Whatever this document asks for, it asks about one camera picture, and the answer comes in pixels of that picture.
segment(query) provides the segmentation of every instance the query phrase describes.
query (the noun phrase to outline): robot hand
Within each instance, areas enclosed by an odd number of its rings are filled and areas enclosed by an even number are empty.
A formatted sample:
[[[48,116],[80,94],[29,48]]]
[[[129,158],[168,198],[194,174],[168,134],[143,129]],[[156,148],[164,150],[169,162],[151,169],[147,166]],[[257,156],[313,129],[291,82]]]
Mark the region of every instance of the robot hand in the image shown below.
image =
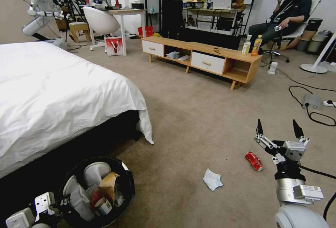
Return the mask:
[[[304,205],[312,205],[324,198],[320,187],[305,185],[306,178],[300,173],[298,164],[306,151],[310,139],[304,137],[302,129],[293,120],[297,141],[269,140],[264,136],[260,120],[254,140],[269,154],[276,164],[276,195],[280,208],[275,215],[278,228],[328,228],[327,222]]]

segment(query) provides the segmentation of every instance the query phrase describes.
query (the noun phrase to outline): orange juice bottle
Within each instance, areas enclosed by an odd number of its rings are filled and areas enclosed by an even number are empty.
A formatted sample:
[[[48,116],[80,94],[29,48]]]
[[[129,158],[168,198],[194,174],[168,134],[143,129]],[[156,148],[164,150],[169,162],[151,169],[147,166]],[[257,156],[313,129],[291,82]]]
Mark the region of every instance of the orange juice bottle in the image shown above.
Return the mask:
[[[257,56],[258,55],[258,51],[259,51],[259,48],[260,48],[260,45],[261,45],[262,41],[263,40],[261,38],[261,35],[258,35],[258,38],[254,41],[253,49],[252,49],[252,52],[251,52],[252,56]]]

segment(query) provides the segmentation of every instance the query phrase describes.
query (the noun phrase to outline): white drawer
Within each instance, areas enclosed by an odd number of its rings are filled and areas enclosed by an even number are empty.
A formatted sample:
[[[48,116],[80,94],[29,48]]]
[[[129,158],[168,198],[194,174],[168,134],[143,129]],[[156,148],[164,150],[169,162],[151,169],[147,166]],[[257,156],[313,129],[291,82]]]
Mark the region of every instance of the white drawer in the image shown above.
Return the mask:
[[[208,70],[214,73],[222,74],[225,59],[210,56],[206,54],[201,54],[197,52],[192,52],[191,54],[191,65],[200,69]]]
[[[157,56],[163,55],[163,45],[155,42],[142,41],[142,51]]]

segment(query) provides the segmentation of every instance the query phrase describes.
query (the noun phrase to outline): white chair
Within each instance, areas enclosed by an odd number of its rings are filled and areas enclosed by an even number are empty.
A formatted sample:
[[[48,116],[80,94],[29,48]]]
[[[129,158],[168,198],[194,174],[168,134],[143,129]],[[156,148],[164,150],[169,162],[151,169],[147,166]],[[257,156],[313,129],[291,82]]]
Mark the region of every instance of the white chair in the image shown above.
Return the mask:
[[[119,22],[115,19],[113,15],[95,9],[93,7],[83,7],[83,11],[90,27],[92,40],[92,46],[90,46],[90,50],[92,51],[93,48],[104,46],[106,52],[106,44],[104,42],[98,41],[98,44],[95,44],[93,31],[102,35],[114,33],[120,28]]]
[[[315,9],[317,8],[317,6],[320,3],[321,3],[321,0],[319,0],[317,2],[311,1],[311,8],[310,8],[309,17],[313,14],[313,12],[315,11]],[[270,50],[266,50],[266,51],[263,52],[263,54],[269,54],[271,56],[270,63],[273,61],[273,55],[282,56],[282,57],[284,57],[286,59],[286,63],[289,62],[289,58],[287,56],[281,54],[280,52],[275,51],[274,47],[275,47],[275,45],[278,42],[281,42],[282,40],[293,39],[293,38],[300,37],[303,34],[303,32],[304,32],[304,30],[305,30],[305,28],[307,26],[308,21],[306,21],[306,22],[300,22],[300,23],[301,23],[300,26],[293,33],[291,33],[289,35],[284,35],[282,37],[278,37],[278,38],[275,38],[275,39],[272,40],[273,41],[273,45],[272,45],[271,49]]]

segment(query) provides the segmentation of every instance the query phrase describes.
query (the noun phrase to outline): tripod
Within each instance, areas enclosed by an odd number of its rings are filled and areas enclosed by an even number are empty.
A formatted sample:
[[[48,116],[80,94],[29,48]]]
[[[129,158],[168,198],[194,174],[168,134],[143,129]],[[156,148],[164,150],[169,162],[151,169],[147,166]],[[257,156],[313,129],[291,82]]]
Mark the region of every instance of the tripod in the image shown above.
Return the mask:
[[[80,16],[80,18],[82,19],[82,21],[84,21],[82,15],[81,15],[81,12],[79,11],[79,9],[74,4],[74,0],[64,0],[64,2],[67,3],[67,5],[68,5],[68,14],[70,14],[73,17],[74,21],[76,21],[75,10],[77,11],[77,13]],[[65,19],[65,22],[66,22],[65,42],[67,42],[68,29],[69,29],[68,15],[66,17],[64,17],[64,19]]]

